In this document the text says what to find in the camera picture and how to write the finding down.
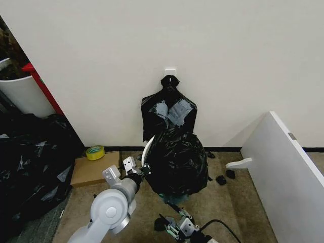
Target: cardboard box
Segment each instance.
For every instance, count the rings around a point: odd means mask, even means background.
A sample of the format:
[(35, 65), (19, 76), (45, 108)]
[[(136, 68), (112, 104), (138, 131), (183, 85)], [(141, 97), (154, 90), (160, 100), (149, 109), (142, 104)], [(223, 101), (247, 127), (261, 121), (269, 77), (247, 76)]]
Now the cardboard box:
[(81, 187), (103, 183), (106, 180), (102, 172), (112, 165), (119, 167), (120, 154), (118, 152), (106, 153), (98, 160), (88, 160), (87, 157), (75, 160), (74, 171), (71, 179), (71, 186)]

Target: tape roll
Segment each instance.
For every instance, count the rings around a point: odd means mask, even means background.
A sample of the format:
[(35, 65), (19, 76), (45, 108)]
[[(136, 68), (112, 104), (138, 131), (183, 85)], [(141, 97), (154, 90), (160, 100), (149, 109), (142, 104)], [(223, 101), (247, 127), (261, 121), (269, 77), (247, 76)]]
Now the tape roll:
[(101, 145), (93, 146), (86, 150), (88, 160), (97, 160), (105, 155), (105, 149)]

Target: plastic bag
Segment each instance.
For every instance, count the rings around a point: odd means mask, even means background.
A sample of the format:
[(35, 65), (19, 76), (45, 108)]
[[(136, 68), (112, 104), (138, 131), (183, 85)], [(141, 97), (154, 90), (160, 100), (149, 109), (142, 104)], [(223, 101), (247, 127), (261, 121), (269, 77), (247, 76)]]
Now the plastic bag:
[(142, 99), (143, 141), (174, 127), (193, 132), (197, 106), (177, 90), (175, 76), (165, 76), (161, 84), (161, 91)]
[(0, 217), (7, 236), (63, 201), (84, 146), (61, 115), (0, 117)]
[(155, 135), (145, 158), (151, 174), (145, 179), (166, 202), (176, 204), (207, 185), (208, 165), (198, 137), (183, 129), (172, 128)]

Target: floor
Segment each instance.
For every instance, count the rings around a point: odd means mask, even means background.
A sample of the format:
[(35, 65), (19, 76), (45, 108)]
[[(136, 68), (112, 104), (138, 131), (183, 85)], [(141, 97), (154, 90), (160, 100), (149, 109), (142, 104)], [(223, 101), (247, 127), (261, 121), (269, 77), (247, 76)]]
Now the floor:
[[(122, 152), (122, 159), (140, 152)], [(218, 218), (227, 223), (242, 242), (268, 243), (277, 242), (269, 225), (266, 214), (247, 170), (236, 170), (236, 179), (228, 179), (220, 186), (215, 182), (218, 175), (225, 175), (225, 164), (242, 159), (239, 152), (214, 152), (216, 157), (208, 159), (209, 175), (213, 181), (201, 192), (190, 197), (183, 207), (191, 213), (196, 223), (202, 226), (207, 221)], [(309, 153), (310, 158), (324, 174), (324, 153)], [(90, 206), (93, 194), (107, 189), (107, 184), (98, 184), (73, 189), (69, 199), (42, 218), (26, 224), (20, 236), (7, 243), (54, 243), (67, 242), (79, 227), (90, 219)], [(137, 208), (129, 225), (118, 235), (107, 235), (103, 242), (175, 242), (166, 232), (153, 230), (158, 214), (177, 217), (173, 210), (150, 189), (146, 181), (141, 184), (136, 194)], [(65, 208), (62, 219), (59, 216)], [(220, 243), (236, 242), (230, 233), (220, 224), (211, 224), (206, 230)]]

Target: black cable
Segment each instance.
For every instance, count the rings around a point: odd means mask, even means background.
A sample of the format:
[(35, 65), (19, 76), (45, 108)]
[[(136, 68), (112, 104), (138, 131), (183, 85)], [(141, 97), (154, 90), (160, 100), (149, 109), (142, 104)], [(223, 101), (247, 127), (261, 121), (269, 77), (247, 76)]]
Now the black cable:
[(236, 236), (236, 234), (233, 232), (233, 230), (231, 230), (230, 227), (228, 227), (223, 221), (221, 221), (219, 219), (212, 219), (211, 221), (207, 222), (202, 228), (200, 228), (199, 232), (202, 232), (204, 229), (206, 229), (208, 227), (208, 225), (210, 225), (211, 223), (214, 223), (214, 222), (218, 222), (218, 223), (221, 223), (222, 225), (224, 225), (228, 229), (228, 231), (231, 232), (231, 234), (235, 237), (237, 242), (241, 243), (241, 241)]

